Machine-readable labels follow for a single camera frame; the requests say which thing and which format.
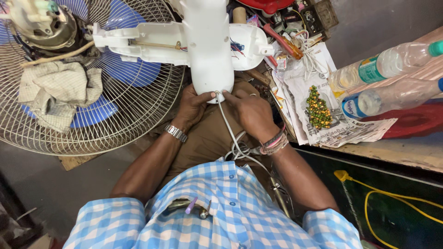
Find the checkered cloth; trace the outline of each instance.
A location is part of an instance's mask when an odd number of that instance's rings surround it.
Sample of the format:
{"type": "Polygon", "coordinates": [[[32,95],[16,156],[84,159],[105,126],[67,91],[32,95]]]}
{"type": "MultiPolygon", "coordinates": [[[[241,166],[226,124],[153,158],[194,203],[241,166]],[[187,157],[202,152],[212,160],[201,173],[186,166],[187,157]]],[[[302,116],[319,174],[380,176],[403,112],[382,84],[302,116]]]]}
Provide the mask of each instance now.
{"type": "Polygon", "coordinates": [[[332,209],[307,212],[303,228],[275,206],[248,165],[223,158],[192,167],[170,181],[146,208],[133,198],[87,203],[64,246],[88,248],[322,248],[361,249],[357,229],[332,209]],[[168,211],[176,199],[198,208],[168,211]]]}
{"type": "Polygon", "coordinates": [[[78,62],[47,62],[24,69],[17,101],[29,106],[39,125],[66,133],[76,107],[88,107],[102,91],[101,69],[85,74],[78,62]]]}

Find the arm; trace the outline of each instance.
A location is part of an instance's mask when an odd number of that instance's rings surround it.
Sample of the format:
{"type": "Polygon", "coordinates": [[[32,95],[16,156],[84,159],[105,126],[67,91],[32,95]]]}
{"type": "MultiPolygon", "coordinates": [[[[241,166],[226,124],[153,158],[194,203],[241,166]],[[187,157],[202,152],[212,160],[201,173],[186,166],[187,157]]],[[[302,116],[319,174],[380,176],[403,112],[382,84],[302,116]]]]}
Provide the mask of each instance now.
{"type": "MultiPolygon", "coordinates": [[[[183,90],[180,109],[171,125],[185,134],[200,121],[206,102],[215,97],[214,92],[197,95],[193,85],[183,90]]],[[[122,174],[109,195],[110,198],[133,197],[145,204],[166,175],[182,142],[166,131],[143,152],[122,174]]]]}
{"type": "MultiPolygon", "coordinates": [[[[280,129],[272,120],[269,103],[239,90],[237,96],[224,91],[223,96],[234,107],[240,125],[262,144],[271,140],[280,129]]],[[[290,146],[271,155],[291,198],[306,210],[338,210],[332,194],[306,161],[290,146]]]]}

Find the green peas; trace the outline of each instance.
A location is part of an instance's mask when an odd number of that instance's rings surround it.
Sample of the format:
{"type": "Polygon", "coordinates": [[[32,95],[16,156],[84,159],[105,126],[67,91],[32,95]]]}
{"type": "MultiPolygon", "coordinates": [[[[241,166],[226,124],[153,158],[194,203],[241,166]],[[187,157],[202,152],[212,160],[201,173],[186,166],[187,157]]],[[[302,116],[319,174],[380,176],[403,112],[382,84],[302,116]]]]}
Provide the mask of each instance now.
{"type": "Polygon", "coordinates": [[[332,116],[330,115],[329,108],[326,106],[326,102],[319,98],[320,94],[317,92],[316,86],[312,85],[309,87],[309,91],[309,97],[306,98],[306,103],[309,105],[306,107],[309,113],[309,123],[318,130],[330,128],[332,116]]]}

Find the brown trousers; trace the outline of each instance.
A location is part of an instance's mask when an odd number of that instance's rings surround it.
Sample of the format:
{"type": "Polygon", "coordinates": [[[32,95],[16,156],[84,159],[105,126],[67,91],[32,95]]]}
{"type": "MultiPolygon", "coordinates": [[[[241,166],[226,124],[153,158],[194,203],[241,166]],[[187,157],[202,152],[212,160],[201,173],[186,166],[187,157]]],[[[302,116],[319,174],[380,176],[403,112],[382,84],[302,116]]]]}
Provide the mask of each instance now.
{"type": "MultiPolygon", "coordinates": [[[[255,93],[257,97],[259,97],[258,91],[251,84],[245,81],[236,80],[234,82],[232,94],[235,95],[240,89],[248,94],[255,93]]],[[[226,101],[223,101],[221,106],[234,135],[237,136],[243,131],[243,128],[235,121],[232,107],[226,101]]],[[[260,145],[260,143],[249,134],[244,135],[241,141],[244,141],[250,148],[260,145]]],[[[157,188],[157,191],[162,189],[168,182],[186,169],[202,163],[213,162],[218,158],[225,156],[231,150],[232,144],[233,141],[220,108],[218,105],[209,105],[200,122],[194,125],[194,127],[188,132],[187,141],[180,148],[171,167],[163,178],[163,181],[157,188]]],[[[269,172],[271,172],[271,161],[268,156],[259,156],[255,158],[266,166],[269,172]]],[[[260,165],[249,159],[236,160],[235,163],[237,166],[243,166],[246,163],[249,164],[255,176],[266,191],[268,193],[272,192],[269,175],[260,165]]]]}

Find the bottle cap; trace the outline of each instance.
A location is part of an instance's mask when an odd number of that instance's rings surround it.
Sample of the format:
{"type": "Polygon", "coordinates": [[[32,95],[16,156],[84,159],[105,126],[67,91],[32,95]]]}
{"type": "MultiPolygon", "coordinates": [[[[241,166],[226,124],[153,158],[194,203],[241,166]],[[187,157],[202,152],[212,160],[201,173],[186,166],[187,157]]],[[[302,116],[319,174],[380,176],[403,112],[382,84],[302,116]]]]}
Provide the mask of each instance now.
{"type": "Polygon", "coordinates": [[[443,78],[439,79],[439,88],[443,92],[443,78]]]}
{"type": "Polygon", "coordinates": [[[431,43],[429,45],[429,53],[432,57],[437,57],[443,54],[443,41],[431,43]]]}

